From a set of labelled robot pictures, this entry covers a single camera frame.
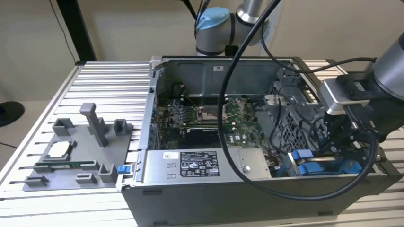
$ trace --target motherboard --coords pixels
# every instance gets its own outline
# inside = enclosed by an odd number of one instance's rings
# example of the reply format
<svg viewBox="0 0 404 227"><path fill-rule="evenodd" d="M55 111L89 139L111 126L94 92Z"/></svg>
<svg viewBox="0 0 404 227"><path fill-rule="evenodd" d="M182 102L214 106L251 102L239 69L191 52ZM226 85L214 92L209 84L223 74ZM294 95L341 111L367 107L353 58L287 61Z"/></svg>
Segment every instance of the motherboard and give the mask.
<svg viewBox="0 0 404 227"><path fill-rule="evenodd" d="M187 97L159 100L161 149L219 148L217 137L217 98ZM266 149L250 99L225 98L222 122L227 146Z"/></svg>

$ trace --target barcode sticker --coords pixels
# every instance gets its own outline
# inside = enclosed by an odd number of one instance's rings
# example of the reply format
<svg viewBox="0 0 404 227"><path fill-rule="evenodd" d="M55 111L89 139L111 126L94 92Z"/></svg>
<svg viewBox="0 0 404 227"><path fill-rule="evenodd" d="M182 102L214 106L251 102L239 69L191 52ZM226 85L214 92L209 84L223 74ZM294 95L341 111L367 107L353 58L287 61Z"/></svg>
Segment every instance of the barcode sticker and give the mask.
<svg viewBox="0 0 404 227"><path fill-rule="evenodd" d="M178 153L177 152L163 152L162 159L177 159Z"/></svg>

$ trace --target floor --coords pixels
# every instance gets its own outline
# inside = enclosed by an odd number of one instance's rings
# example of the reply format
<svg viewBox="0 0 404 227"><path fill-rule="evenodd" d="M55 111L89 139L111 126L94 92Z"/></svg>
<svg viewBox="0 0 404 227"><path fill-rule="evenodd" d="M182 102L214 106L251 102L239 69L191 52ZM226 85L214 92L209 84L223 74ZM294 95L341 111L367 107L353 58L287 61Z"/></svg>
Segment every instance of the floor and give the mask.
<svg viewBox="0 0 404 227"><path fill-rule="evenodd" d="M0 127L0 142L15 147L19 145L49 101L23 101L19 103L25 107L23 115L9 125ZM0 170L2 169L13 152L14 148L0 145Z"/></svg>

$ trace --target black pole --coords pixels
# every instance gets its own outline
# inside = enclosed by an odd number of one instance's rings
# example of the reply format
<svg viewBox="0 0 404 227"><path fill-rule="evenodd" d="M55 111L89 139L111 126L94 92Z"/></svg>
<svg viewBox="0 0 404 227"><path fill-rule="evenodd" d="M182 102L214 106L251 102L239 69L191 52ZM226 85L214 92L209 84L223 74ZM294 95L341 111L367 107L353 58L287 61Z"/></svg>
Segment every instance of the black pole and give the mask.
<svg viewBox="0 0 404 227"><path fill-rule="evenodd" d="M55 0L81 61L95 61L77 0Z"/></svg>

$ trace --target white sticker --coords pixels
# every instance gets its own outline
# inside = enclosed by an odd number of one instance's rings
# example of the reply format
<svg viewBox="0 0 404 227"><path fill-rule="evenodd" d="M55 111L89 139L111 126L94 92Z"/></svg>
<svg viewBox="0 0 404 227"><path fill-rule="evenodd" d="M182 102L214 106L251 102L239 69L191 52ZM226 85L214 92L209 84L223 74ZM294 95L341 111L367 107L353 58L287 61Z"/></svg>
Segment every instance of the white sticker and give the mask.
<svg viewBox="0 0 404 227"><path fill-rule="evenodd" d="M177 152L163 152L162 159L177 159L178 153Z"/></svg>
<svg viewBox="0 0 404 227"><path fill-rule="evenodd" d="M222 71L222 70L223 70L222 66L213 66L213 72Z"/></svg>

